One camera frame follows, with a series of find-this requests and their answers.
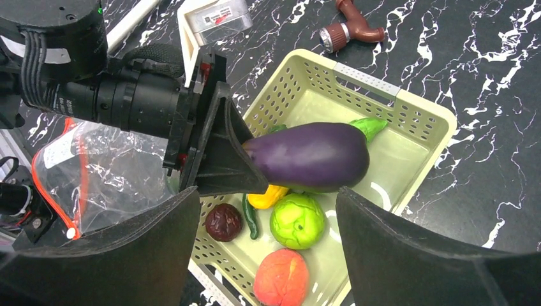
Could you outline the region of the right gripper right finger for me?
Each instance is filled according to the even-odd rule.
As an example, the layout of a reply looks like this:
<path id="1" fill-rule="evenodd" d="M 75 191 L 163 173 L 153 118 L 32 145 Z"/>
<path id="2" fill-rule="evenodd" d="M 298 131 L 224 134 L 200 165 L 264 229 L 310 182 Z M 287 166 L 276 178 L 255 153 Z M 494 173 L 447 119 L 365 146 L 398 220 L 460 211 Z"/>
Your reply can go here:
<path id="1" fill-rule="evenodd" d="M 348 187 L 336 198 L 357 305 L 539 305 L 540 254 L 454 240 L 394 215 Z"/>

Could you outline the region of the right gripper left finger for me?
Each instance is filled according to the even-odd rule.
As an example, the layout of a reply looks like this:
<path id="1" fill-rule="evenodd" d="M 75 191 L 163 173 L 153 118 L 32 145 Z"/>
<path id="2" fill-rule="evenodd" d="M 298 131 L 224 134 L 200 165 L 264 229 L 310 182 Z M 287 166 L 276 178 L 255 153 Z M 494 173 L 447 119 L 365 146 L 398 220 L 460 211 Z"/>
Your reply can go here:
<path id="1" fill-rule="evenodd" d="M 140 215 L 59 246 L 1 253 L 2 305 L 178 305 L 200 214 L 189 187 Z"/>

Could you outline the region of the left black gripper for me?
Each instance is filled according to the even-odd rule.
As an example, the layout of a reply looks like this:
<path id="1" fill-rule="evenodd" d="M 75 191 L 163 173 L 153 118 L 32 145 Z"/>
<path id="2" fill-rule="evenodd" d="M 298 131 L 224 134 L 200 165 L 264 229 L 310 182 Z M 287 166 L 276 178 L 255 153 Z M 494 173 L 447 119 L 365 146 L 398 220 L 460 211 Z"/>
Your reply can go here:
<path id="1" fill-rule="evenodd" d="M 48 83 L 45 108 L 74 119 L 167 140 L 163 166 L 181 170 L 179 190 L 200 196 L 262 194 L 268 181 L 241 143 L 253 139 L 236 109 L 219 52 L 196 61 L 195 76 L 158 73 L 134 60 L 118 73 L 79 82 Z"/>

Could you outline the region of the dark green fake chili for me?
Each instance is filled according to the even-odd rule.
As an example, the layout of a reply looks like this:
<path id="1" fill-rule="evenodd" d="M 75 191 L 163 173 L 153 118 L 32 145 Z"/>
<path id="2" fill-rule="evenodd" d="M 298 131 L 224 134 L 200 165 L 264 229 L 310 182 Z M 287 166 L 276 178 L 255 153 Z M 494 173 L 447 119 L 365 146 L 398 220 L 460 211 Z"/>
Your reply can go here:
<path id="1" fill-rule="evenodd" d="M 259 228 L 256 220 L 256 210 L 249 203 L 247 194 L 243 194 L 242 197 L 242 211 L 244 213 L 244 218 L 250 231 L 250 238 L 252 240 L 256 240 L 259 237 Z"/>

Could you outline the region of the dark purple fake fruit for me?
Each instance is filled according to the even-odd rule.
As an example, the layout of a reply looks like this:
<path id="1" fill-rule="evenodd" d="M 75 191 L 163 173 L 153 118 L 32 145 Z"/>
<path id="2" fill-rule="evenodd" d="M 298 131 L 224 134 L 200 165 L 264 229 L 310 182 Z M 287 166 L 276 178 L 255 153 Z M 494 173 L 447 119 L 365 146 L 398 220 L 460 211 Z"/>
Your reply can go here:
<path id="1" fill-rule="evenodd" d="M 207 214 L 204 224 L 211 238 L 219 242 L 231 242 L 242 231 L 243 219 L 236 207 L 221 203 Z"/>

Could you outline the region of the purple fake eggplant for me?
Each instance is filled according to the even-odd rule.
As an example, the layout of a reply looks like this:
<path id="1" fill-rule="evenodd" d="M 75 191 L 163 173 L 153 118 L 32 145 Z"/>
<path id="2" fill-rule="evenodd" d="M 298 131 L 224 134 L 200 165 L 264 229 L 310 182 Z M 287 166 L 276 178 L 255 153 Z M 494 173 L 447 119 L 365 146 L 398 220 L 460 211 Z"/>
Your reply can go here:
<path id="1" fill-rule="evenodd" d="M 268 183 L 312 193 L 353 187 L 370 164 L 367 136 L 346 123 L 288 127 L 250 139 L 243 149 Z"/>

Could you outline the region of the clear zip top bag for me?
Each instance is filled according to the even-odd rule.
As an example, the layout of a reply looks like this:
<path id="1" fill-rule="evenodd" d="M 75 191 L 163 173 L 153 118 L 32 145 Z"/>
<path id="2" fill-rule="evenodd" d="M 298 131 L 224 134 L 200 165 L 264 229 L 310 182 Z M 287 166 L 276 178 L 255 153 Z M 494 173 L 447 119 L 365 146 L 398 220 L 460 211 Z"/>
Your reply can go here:
<path id="1" fill-rule="evenodd" d="M 32 178 L 66 238 L 76 240 L 171 197 L 166 146 L 162 138 L 68 118 L 63 133 L 33 157 Z"/>

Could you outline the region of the red fake tomato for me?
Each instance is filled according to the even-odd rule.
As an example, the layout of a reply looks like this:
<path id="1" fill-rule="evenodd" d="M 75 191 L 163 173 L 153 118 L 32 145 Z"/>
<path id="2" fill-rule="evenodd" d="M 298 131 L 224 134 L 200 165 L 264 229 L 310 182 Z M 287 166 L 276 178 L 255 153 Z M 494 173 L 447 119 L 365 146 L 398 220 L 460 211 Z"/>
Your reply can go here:
<path id="1" fill-rule="evenodd" d="M 264 305 L 302 305 L 308 280 L 309 270 L 304 258 L 294 250 L 279 249 L 260 263 L 253 292 Z"/>

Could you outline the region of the green fake cucumber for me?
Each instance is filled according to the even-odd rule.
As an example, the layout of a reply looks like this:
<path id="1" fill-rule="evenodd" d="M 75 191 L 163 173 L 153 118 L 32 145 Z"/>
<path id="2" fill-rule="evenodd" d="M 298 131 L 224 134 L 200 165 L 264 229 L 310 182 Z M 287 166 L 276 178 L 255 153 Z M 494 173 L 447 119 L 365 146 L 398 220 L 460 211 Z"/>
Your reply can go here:
<path id="1" fill-rule="evenodd" d="M 258 139 L 266 143 L 289 146 L 367 145 L 386 127 L 387 121 L 378 118 L 362 118 L 350 122 L 310 122 L 297 126 L 275 127 Z"/>

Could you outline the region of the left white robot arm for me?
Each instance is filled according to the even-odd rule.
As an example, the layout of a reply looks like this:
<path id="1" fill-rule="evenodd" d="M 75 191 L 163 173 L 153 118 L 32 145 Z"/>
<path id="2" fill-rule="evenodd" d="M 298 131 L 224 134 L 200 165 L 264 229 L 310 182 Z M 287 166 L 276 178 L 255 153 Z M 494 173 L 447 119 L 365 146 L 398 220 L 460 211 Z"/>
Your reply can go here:
<path id="1" fill-rule="evenodd" d="M 242 148 L 252 133 L 226 82 L 226 57 L 201 54 L 179 14 L 179 47 L 108 54 L 100 1 L 1 2 L 1 128 L 42 112 L 163 138 L 163 167 L 202 196 L 262 193 L 267 179 Z"/>

